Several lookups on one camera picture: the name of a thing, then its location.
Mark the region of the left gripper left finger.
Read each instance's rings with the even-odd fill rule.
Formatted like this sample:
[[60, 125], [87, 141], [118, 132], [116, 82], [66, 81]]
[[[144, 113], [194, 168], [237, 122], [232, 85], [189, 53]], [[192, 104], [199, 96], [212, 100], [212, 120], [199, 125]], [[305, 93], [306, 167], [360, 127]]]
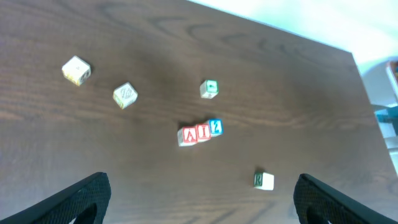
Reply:
[[106, 173], [97, 172], [1, 223], [102, 224], [111, 198]]

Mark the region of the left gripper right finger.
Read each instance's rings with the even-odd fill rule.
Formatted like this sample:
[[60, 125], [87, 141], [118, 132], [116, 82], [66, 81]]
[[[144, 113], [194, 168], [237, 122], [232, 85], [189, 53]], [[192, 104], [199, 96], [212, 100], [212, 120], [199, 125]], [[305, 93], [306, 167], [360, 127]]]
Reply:
[[293, 198], [301, 224], [397, 224], [309, 174], [300, 174]]

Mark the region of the blue number 2 block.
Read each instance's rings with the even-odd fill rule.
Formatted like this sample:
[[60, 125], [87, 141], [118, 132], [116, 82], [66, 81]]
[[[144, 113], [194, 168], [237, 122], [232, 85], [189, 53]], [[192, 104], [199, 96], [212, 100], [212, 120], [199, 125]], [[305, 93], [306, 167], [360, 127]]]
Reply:
[[210, 127], [211, 137], [217, 137], [223, 134], [223, 122], [221, 119], [209, 119], [206, 123]]

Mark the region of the red letter I block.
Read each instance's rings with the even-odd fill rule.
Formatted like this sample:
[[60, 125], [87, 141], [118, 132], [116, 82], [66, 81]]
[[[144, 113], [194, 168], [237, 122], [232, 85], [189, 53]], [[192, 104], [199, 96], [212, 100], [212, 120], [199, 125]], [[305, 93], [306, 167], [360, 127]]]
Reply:
[[198, 142], [205, 142], [211, 139], [211, 130], [208, 123], [197, 124], [195, 128]]

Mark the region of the red letter A block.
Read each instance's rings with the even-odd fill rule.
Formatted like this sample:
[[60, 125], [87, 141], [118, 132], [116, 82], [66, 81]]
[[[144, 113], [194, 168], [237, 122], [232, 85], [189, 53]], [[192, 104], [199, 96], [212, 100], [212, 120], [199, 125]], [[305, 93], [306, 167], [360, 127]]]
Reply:
[[177, 131], [179, 146], [192, 146], [198, 143], [197, 132], [194, 126], [182, 127]]

